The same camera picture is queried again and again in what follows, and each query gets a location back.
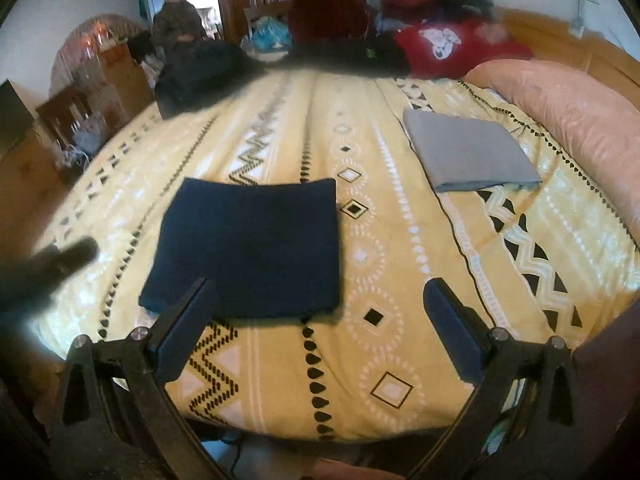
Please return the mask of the dark blue denim pants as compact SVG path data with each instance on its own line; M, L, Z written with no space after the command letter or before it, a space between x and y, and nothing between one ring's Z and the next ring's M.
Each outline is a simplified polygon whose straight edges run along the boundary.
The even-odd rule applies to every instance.
M160 224L139 296L160 314L198 280L214 318L273 320L333 312L341 248L332 179L246 186L186 179Z

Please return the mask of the wooden headboard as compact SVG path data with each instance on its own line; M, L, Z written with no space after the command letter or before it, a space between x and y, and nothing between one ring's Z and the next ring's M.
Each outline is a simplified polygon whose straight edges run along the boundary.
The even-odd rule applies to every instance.
M595 32L573 32L567 22L534 12L500 8L504 28L536 58L572 66L639 108L639 62Z

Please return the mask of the dark wooden chair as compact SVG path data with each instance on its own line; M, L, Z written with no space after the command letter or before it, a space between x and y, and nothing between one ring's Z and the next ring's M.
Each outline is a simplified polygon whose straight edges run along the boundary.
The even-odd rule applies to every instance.
M73 143L72 127L91 114L91 107L84 92L68 86L36 107L43 127L63 148Z

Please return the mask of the red printed shirt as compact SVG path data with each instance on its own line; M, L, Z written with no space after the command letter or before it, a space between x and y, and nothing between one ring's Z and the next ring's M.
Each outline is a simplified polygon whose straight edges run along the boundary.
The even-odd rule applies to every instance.
M410 75L419 79L459 79L485 62L534 57L500 23L482 20L409 26L394 40L406 55Z

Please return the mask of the black television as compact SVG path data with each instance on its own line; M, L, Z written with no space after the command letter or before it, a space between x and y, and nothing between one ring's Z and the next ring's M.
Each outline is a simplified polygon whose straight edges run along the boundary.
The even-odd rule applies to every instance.
M0 86L0 154L4 156L20 144L32 128L34 116L6 80Z

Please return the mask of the person in dark coat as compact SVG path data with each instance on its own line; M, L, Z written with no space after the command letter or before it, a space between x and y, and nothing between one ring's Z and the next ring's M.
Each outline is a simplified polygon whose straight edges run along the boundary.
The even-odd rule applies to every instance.
M200 14L188 0L165 0L153 18L151 35L155 47L166 58L175 50L207 38Z

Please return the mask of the pile of clothes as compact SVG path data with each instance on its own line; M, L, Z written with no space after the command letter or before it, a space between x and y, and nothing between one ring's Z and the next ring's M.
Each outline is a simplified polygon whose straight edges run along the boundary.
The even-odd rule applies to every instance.
M259 61L342 58L408 65L395 37L427 25L482 28L495 23L492 0L280 0L245 10L242 48Z

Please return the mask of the wooden dresser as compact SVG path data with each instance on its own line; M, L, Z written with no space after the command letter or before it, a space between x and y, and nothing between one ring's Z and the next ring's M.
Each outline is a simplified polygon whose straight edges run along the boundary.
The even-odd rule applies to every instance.
M29 255L68 194L35 131L1 159L1 258Z

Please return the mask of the pink bolster pillow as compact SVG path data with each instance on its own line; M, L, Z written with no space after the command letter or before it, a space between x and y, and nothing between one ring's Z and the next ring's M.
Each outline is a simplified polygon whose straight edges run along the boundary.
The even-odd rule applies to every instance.
M464 81L491 88L544 126L612 200L639 239L639 111L586 73L548 61L493 60Z

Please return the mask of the stacked cardboard boxes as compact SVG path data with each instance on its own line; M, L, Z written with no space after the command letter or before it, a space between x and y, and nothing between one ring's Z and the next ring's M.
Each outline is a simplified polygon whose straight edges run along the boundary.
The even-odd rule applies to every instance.
M145 73L128 46L142 32L140 25L119 14L97 15L82 22L56 52L49 96L74 87L112 129L127 125L154 100Z

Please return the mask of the yellow patterned bed cover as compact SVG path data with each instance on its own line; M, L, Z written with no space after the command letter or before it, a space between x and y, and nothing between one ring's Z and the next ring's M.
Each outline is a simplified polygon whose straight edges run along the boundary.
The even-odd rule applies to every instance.
M534 190L437 193L410 148L407 108L506 127L541 175ZM639 249L593 178L517 107L454 81L274 72L196 113L150 107L96 156L41 237L99 244L32 323L65 356L73 339L120 339L160 222L189 178L240 185L331 178L344 302L332 318L211 322L169 384L184 415L300 440L378 440L448 425L471 392L424 309L443 278L490 326L577 347L639 297Z

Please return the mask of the black jacket on bed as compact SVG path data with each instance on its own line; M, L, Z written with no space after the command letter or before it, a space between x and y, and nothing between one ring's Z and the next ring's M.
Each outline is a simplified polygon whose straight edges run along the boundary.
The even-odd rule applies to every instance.
M168 56L154 87L163 120L212 106L266 72L236 44L202 40Z

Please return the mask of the folded grey garment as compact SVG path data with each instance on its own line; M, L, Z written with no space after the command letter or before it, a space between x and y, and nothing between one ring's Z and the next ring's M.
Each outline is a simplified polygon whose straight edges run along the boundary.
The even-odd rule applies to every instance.
M436 192L479 191L503 184L531 188L541 182L520 144L498 122L407 108L404 125Z

